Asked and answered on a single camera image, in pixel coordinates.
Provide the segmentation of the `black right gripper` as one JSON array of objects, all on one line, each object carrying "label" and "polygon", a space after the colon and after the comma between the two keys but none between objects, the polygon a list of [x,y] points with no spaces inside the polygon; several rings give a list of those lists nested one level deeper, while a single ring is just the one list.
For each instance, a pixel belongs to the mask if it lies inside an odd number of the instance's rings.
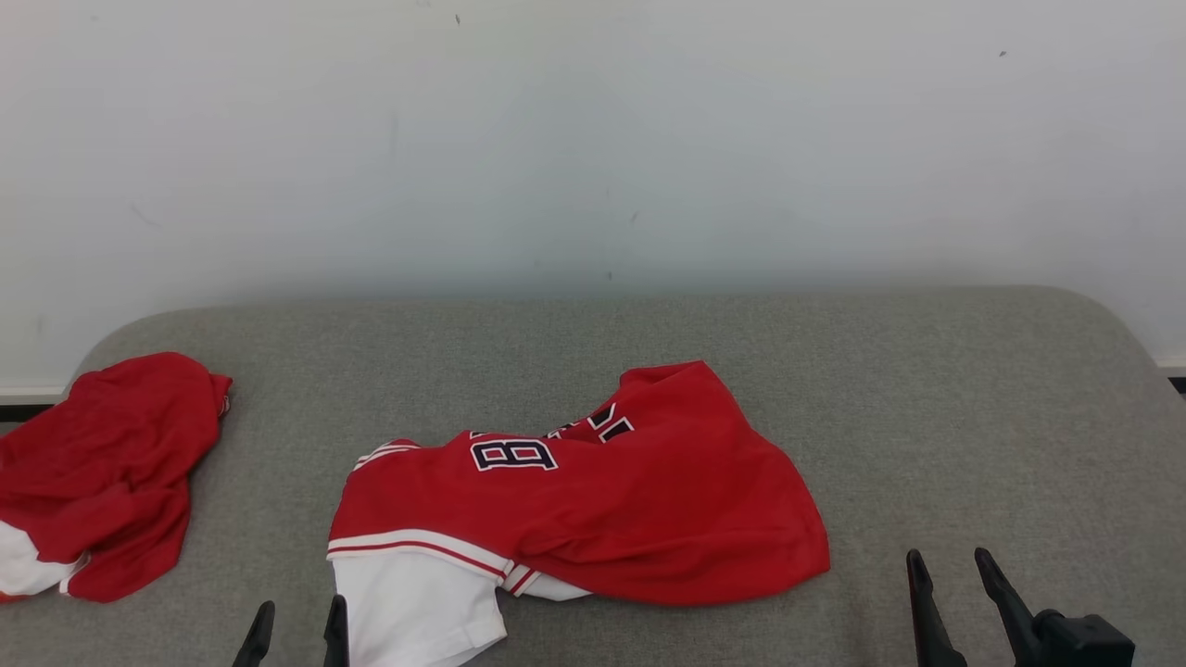
[{"label": "black right gripper", "polygon": [[[1099,615],[1069,618],[1056,610],[1029,612],[989,550],[974,550],[984,591],[997,608],[1014,667],[1131,667],[1136,644]],[[906,555],[918,667],[967,667],[954,649],[935,586],[919,550]]]}]

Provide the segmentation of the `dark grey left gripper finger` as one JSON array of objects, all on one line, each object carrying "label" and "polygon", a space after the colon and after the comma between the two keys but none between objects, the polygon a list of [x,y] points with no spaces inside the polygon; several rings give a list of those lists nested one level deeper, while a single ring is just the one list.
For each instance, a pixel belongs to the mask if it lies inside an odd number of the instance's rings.
[{"label": "dark grey left gripper finger", "polygon": [[347,640],[347,601],[342,595],[334,595],[323,641],[326,649],[323,654],[323,667],[350,667],[350,640]]},{"label": "dark grey left gripper finger", "polygon": [[232,667],[261,667],[263,659],[270,652],[270,634],[275,612],[274,602],[267,601],[259,605],[259,611],[256,611],[248,634],[246,634],[246,641],[234,655]]}]

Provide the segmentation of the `red shorts with white stripe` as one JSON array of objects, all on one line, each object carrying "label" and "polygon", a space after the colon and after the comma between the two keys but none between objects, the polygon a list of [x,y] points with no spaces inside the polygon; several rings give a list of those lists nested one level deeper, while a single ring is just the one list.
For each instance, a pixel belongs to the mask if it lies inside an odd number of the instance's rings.
[{"label": "red shorts with white stripe", "polygon": [[82,374],[0,436],[0,603],[50,590],[111,603],[168,573],[230,392],[232,377],[157,352]]}]

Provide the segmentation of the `red jersey with number print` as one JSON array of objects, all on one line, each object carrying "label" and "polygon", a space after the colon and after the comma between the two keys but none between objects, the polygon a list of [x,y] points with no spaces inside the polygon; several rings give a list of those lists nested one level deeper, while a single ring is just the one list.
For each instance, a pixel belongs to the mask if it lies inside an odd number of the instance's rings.
[{"label": "red jersey with number print", "polygon": [[461,667],[505,639],[503,597],[721,605],[830,568],[803,477],[702,360],[624,371],[547,434],[382,444],[327,559],[352,667]]}]

